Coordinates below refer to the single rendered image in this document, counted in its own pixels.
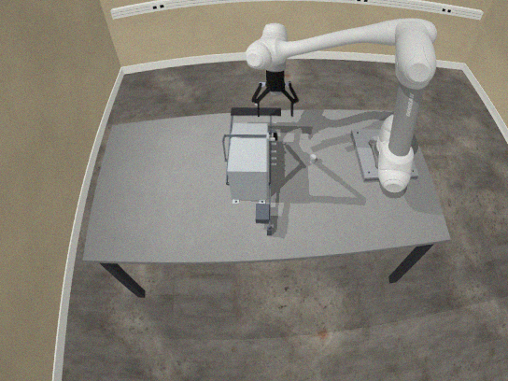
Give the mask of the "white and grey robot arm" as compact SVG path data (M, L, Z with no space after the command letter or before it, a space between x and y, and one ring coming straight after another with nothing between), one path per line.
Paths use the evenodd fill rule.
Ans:
M394 115L385 119L377 141L369 140L369 145L381 185L387 191L400 192L410 181L414 159L411 144L424 87L436 71L436 38L432 22L414 18L382 21L290 42L286 42L284 25L269 23L245 56L254 69L281 72L286 70L287 58L313 51L356 43L396 46L395 73L399 82Z

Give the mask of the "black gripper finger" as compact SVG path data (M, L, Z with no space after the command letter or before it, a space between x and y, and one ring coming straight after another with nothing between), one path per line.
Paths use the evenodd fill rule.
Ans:
M296 95L295 91L294 91L294 90L293 90L293 88L291 87L291 82L290 82L290 81L289 81L289 82L285 82L285 84L287 85L287 87L289 87L289 89L290 89L290 91L291 91L291 93L292 93L293 97L295 98L295 99L293 99L293 98L292 98L292 97L291 97L291 96L290 96L290 95L286 92L286 90L285 90L284 92L282 92L282 93L284 93L284 94L288 97L288 99L291 101L291 113L290 113L290 114L291 114L291 116L293 117L293 106L296 106L296 102L299 102L299 99L298 99L298 97L297 97L297 95Z
M253 95L253 99L252 99L252 102L255 103L255 106L258 106L258 117L260 116L260 104L259 102L261 101L261 99L271 91L271 89L265 89L265 91L257 98L258 94L260 93L261 91L261 87L263 87L265 85L266 82L259 82L259 87L258 89L255 91L254 95ZM256 99L257 98L257 99Z

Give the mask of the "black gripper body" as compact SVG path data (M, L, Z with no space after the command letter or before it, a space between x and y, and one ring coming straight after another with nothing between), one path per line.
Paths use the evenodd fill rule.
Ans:
M283 81L283 82L282 82ZM265 86L269 89L270 84L273 83L281 83L281 86L285 86L284 82L284 71L282 72L270 72L266 71L266 83Z

